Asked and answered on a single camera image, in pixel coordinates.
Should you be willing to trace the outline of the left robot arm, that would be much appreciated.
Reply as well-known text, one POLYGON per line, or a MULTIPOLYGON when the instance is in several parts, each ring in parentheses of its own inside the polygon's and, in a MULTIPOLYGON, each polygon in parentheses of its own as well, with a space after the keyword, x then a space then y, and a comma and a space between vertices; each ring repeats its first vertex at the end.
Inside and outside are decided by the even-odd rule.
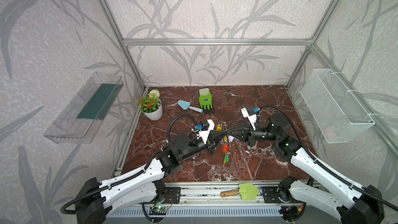
POLYGON ((226 134, 201 132, 195 139, 180 134, 150 161, 121 176, 98 181, 87 180, 74 204, 79 224, 102 224, 113 213, 132 205, 160 201, 166 197, 163 178, 177 173, 182 161, 207 150, 213 153, 226 134))

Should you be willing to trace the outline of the large metal key ring plate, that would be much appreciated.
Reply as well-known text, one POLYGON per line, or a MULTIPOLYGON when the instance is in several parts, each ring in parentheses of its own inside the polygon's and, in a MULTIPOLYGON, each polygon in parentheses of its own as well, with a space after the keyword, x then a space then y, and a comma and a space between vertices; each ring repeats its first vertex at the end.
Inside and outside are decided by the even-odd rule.
POLYGON ((221 144, 223 145, 222 150, 224 153, 224 161, 223 163, 229 163, 229 155, 230 155, 230 143, 233 140, 233 137, 230 135, 225 135, 222 140, 221 144))

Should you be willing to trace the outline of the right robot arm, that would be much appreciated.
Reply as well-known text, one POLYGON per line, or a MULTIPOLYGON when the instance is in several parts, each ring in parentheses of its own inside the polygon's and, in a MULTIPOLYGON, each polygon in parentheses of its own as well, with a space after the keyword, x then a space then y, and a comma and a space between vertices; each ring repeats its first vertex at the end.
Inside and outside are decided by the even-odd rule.
POLYGON ((248 121, 230 129, 229 136, 247 145, 255 141, 272 141, 273 150, 282 159, 301 169, 323 185, 326 191, 314 188, 288 176, 279 183, 279 196, 308 203, 336 218, 342 224, 380 224, 385 212, 379 199, 381 192, 373 187, 363 187, 329 165, 323 163, 298 140, 289 135, 291 123, 285 114, 271 115, 266 127, 258 123, 258 109, 243 108, 248 121))

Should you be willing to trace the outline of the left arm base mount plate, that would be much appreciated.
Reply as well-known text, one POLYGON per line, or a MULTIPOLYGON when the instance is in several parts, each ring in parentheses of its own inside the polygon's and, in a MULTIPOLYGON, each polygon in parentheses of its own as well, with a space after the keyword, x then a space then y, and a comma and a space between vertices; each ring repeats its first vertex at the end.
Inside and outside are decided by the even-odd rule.
POLYGON ((163 200, 164 204, 179 204, 181 196, 181 187, 167 187, 166 197, 163 200))

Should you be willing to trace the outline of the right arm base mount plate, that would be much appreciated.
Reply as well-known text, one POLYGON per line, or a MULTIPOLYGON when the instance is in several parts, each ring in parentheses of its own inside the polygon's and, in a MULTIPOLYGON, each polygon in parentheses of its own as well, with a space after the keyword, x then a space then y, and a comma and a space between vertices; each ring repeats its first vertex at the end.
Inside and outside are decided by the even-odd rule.
POLYGON ((259 192, 263 197, 264 203, 266 204, 277 204, 280 203, 280 199, 277 193, 278 187, 277 186, 264 186, 260 187, 259 192))

